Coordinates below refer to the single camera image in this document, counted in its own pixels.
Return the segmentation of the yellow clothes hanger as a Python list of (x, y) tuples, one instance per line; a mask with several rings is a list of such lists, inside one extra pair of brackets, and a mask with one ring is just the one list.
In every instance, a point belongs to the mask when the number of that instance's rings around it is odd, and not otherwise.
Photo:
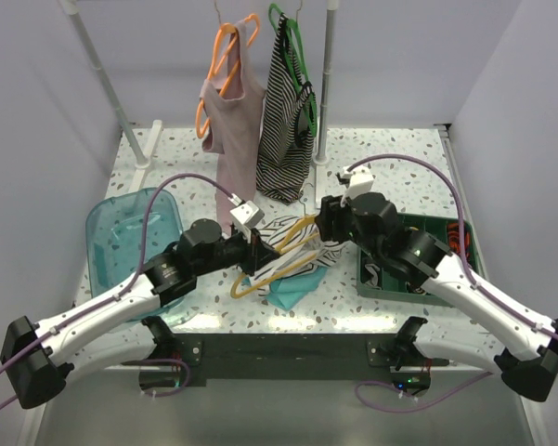
[(242, 272), (231, 287), (232, 298), (239, 299), (260, 289), (263, 295), (269, 295), (272, 283), (309, 275), (324, 266), (321, 260), (328, 251), (319, 238), (315, 215), (276, 216), (259, 232), (261, 241), (279, 257), (253, 273)]

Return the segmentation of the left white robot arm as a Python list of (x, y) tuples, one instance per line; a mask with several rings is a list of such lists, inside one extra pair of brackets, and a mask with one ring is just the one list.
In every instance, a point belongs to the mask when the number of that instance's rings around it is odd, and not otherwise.
[(31, 409), (53, 399), (65, 387), (71, 354), (109, 329), (188, 294), (200, 276), (233, 266), (254, 273), (278, 258), (256, 229), (225, 238), (216, 222), (196, 221), (118, 287), (53, 321), (20, 317), (10, 323), (0, 361), (16, 400)]

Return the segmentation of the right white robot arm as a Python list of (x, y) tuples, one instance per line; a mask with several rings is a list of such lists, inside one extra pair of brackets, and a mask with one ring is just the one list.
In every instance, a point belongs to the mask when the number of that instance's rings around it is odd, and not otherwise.
[(322, 241), (355, 244), (380, 269), (446, 301), (486, 330), (470, 338), (411, 317), (396, 336), (401, 362), (457, 361), (499, 375), (524, 398), (547, 400), (558, 376), (558, 318), (512, 299), (434, 235), (405, 226), (380, 193), (326, 196), (315, 223)]

